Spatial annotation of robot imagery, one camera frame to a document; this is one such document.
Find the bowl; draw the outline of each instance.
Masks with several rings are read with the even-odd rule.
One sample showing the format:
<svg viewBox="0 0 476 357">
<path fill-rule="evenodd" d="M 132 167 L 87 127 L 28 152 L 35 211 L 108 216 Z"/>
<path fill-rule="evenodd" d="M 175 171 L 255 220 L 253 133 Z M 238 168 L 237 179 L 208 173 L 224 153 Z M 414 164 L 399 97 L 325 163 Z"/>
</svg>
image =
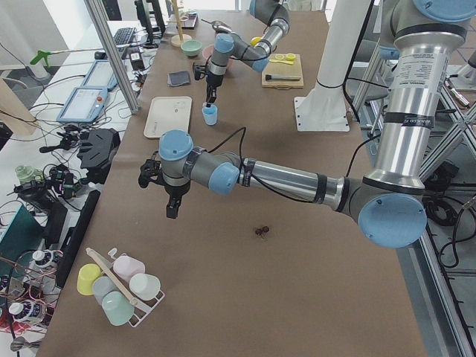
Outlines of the bowl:
<svg viewBox="0 0 476 357">
<path fill-rule="evenodd" d="M 215 45 L 208 45 L 207 47 L 205 47 L 205 48 L 202 50 L 202 56 L 203 56 L 203 58 L 207 59 L 208 57 L 211 56 L 211 54 L 213 53 L 213 47 L 215 47 Z M 228 60 L 228 64 L 226 65 L 226 68 L 227 68 L 227 69 L 230 68 L 231 63 L 233 63 L 233 60 L 232 60 L 232 59 L 229 59 L 229 60 Z"/>
<path fill-rule="evenodd" d="M 202 49 L 202 43 L 196 39 L 189 39 L 180 45 L 181 50 L 188 57 L 195 57 Z"/>
</svg>

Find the brown table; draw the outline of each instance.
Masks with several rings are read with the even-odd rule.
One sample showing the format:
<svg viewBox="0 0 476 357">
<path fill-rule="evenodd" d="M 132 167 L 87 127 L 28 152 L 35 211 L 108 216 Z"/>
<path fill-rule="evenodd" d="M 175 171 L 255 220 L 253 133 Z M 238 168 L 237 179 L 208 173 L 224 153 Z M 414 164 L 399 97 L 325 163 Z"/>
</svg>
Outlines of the brown table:
<svg viewBox="0 0 476 357">
<path fill-rule="evenodd" d="M 248 12 L 200 12 L 248 40 L 264 25 Z M 235 62 L 218 90 L 219 123 L 201 116 L 205 82 L 167 87 L 167 73 L 193 61 L 161 44 L 131 118 L 103 195 L 39 351 L 47 356 L 423 356 L 417 323 L 394 250 L 380 248 L 348 217 L 329 208 L 290 202 L 259 188 L 229 197 L 192 184 L 177 220 L 165 218 L 163 187 L 139 188 L 139 167 L 157 149 L 143 136 L 149 102 L 193 98 L 190 133 L 211 148 L 246 125 L 244 155 L 341 176 L 361 142 L 349 133 L 297 132 L 292 100 L 314 86 L 327 34 L 323 13 L 292 13 L 279 52 L 299 53 L 305 88 L 262 89 L 260 74 Z M 189 33 L 213 43 L 209 25 Z M 224 150 L 237 150 L 233 139 Z M 369 170 L 362 150 L 354 175 Z M 267 241 L 254 229 L 268 225 Z M 93 297 L 76 291 L 79 268 L 118 247 L 160 277 L 164 302 L 140 325 L 113 327 Z"/>
</svg>

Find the keyboard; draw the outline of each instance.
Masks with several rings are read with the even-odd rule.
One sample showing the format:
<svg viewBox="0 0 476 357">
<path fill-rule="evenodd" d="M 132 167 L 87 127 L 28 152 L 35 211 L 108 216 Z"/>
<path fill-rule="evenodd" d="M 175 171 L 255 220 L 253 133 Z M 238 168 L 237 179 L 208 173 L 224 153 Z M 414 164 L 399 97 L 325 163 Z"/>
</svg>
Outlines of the keyboard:
<svg viewBox="0 0 476 357">
<path fill-rule="evenodd" d="M 114 42 L 116 45 L 127 45 L 134 42 L 135 28 L 120 28 L 114 35 Z M 127 57 L 125 47 L 118 48 L 120 58 L 124 60 Z"/>
</svg>

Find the green bowl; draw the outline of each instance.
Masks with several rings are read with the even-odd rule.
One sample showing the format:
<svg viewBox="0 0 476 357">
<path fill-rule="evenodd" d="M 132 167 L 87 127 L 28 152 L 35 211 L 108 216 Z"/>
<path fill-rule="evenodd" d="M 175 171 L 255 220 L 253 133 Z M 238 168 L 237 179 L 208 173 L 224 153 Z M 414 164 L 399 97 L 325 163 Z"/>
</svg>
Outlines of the green bowl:
<svg viewBox="0 0 476 357">
<path fill-rule="evenodd" d="M 202 49 L 202 43 L 196 39 L 189 39 L 180 45 L 181 50 L 189 57 L 195 57 Z"/>
</svg>

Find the white cutting board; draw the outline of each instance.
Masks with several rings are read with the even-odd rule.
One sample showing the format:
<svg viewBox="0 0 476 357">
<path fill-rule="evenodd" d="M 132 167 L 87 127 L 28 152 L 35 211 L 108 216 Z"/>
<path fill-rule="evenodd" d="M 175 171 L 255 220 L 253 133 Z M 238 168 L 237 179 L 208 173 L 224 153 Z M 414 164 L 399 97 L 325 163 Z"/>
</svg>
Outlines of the white cutting board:
<svg viewBox="0 0 476 357">
<path fill-rule="evenodd" d="M 149 139 L 160 138 L 172 129 L 188 132 L 190 123 L 190 97 L 155 97 L 150 103 L 149 114 L 144 128 L 144 136 Z"/>
</svg>

